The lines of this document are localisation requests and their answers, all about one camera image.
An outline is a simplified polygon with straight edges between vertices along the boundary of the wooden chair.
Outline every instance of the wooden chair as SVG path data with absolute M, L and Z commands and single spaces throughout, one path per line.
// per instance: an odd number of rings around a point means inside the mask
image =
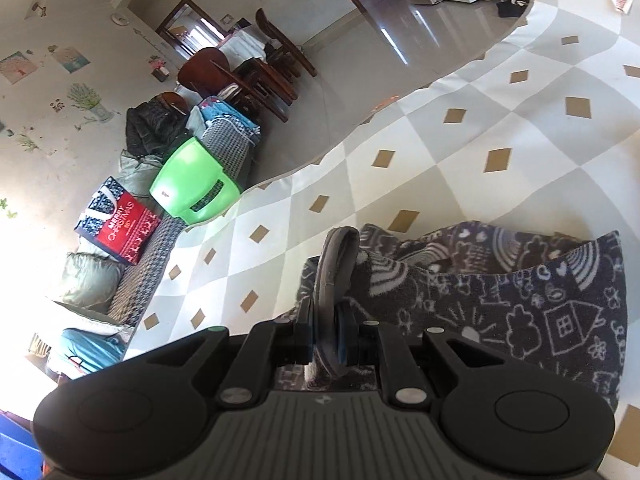
M 311 62 L 305 57 L 300 49 L 296 47 L 293 42 L 287 38 L 273 23 L 271 23 L 267 19 L 267 15 L 264 13 L 263 9 L 258 9 L 255 13 L 255 23 L 257 23 L 260 30 L 263 31 L 267 36 L 272 38 L 273 40 L 278 40 L 282 45 L 280 48 L 289 52 L 299 63 L 302 65 L 307 72 L 311 74 L 312 77 L 316 77 L 318 75 L 318 71 L 316 67 L 314 67 Z
M 272 92 L 282 99 L 288 106 L 298 98 L 298 92 L 282 74 L 274 70 L 263 60 L 254 57 L 248 59 L 234 70 L 244 81 L 248 78 L 258 82 L 266 92 Z
M 197 51 L 178 72 L 178 83 L 199 93 L 203 99 L 215 95 L 233 105 L 243 94 L 247 94 L 286 122 L 286 115 L 254 88 L 256 82 L 255 78 L 247 81 L 231 72 L 226 56 L 214 47 Z
M 267 63 L 282 74 L 290 83 L 293 78 L 300 77 L 302 74 L 296 66 L 296 58 L 284 48 L 275 48 L 271 43 L 264 46 L 264 52 L 267 55 Z
M 175 92 L 162 92 L 160 97 L 164 99 L 164 102 L 171 108 L 178 110 L 182 115 L 189 115 L 189 105 L 181 95 L 178 95 Z

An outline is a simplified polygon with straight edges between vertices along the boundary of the tiled floor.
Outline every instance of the tiled floor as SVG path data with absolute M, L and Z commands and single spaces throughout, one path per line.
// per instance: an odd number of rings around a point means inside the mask
M 373 4 L 369 16 L 357 17 L 337 39 L 307 53 L 319 74 L 304 73 L 295 82 L 300 97 L 287 111 L 289 121 L 264 113 L 264 140 L 251 184 L 313 160 L 343 140 L 376 105 L 453 72 L 505 37 L 515 22 L 498 17 L 492 1 Z

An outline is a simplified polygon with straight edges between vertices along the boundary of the gray throw pillow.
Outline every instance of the gray throw pillow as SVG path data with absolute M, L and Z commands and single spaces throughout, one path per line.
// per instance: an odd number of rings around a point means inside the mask
M 102 260 L 109 259 L 112 262 L 117 262 L 117 260 L 113 256 L 111 256 L 107 251 L 103 251 L 100 247 L 92 244 L 86 238 L 82 236 L 78 238 L 79 238 L 78 250 L 76 251 L 76 253 L 91 254 L 92 256 L 96 256 L 97 258 L 100 258 Z
M 55 301 L 106 314 L 124 265 L 92 254 L 69 253 Z
M 162 215 L 163 209 L 151 196 L 150 189 L 161 168 L 162 160 L 157 155 L 136 159 L 123 150 L 120 154 L 120 173 L 114 177 L 133 198 L 158 216 Z
M 200 107 L 194 106 L 191 109 L 191 113 L 189 115 L 189 120 L 187 121 L 187 125 L 185 126 L 189 133 L 197 137 L 198 139 L 202 139 L 204 136 L 204 132 L 207 129 L 207 125 L 202 117 L 202 113 L 200 111 Z

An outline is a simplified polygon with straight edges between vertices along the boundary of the red gift bag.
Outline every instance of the red gift bag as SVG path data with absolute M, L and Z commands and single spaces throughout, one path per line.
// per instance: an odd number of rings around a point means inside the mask
M 159 223 L 158 216 L 109 177 L 80 215 L 75 231 L 119 262 L 135 265 Z

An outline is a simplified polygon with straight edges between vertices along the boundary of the green plastic stool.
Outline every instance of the green plastic stool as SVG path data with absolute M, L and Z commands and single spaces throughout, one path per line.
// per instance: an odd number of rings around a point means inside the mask
M 213 192 L 218 181 L 222 183 L 220 192 L 202 208 L 194 207 Z M 223 213 L 238 199 L 240 190 L 226 176 L 220 163 L 193 137 L 164 164 L 151 186 L 151 196 L 169 215 L 194 225 Z

